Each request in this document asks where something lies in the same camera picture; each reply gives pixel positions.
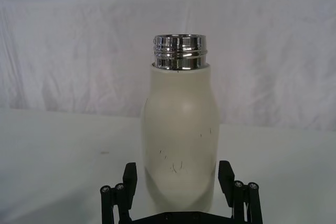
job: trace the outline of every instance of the white backdrop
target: white backdrop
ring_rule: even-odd
[[[204,34],[222,121],[336,130],[336,0],[0,1],[0,107],[138,116],[152,39]]]

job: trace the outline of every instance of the white table surface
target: white table surface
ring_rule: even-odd
[[[0,223],[100,223],[99,188],[136,162],[131,217],[154,214],[140,120],[0,110]],[[218,160],[260,185],[264,223],[336,223],[336,132],[221,125]],[[229,216],[219,183],[211,213]]]

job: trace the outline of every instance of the white water bottle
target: white water bottle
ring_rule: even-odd
[[[157,211],[207,211],[213,198],[219,116],[202,35],[154,39],[141,115],[146,184]]]

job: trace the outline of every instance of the water bottle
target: water bottle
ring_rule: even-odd
[[[154,38],[141,131],[146,184],[158,212],[211,206],[219,115],[206,53],[203,35]]]

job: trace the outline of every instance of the screw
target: screw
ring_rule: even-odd
[[[200,217],[200,214],[198,212],[193,213],[193,219],[198,220]]]
[[[250,188],[252,188],[252,189],[258,189],[258,185],[255,184],[255,183],[251,183],[250,184]]]
[[[242,187],[242,186],[243,186],[243,183],[240,182],[240,181],[236,181],[236,182],[235,182],[235,186],[236,186],[236,187]]]
[[[103,187],[101,191],[103,193],[106,193],[108,190],[110,190],[110,188],[106,186],[106,187]]]
[[[124,185],[117,185],[117,190],[122,190],[124,189]]]
[[[166,220],[169,220],[171,217],[172,217],[172,214],[170,212],[166,213],[164,216]]]

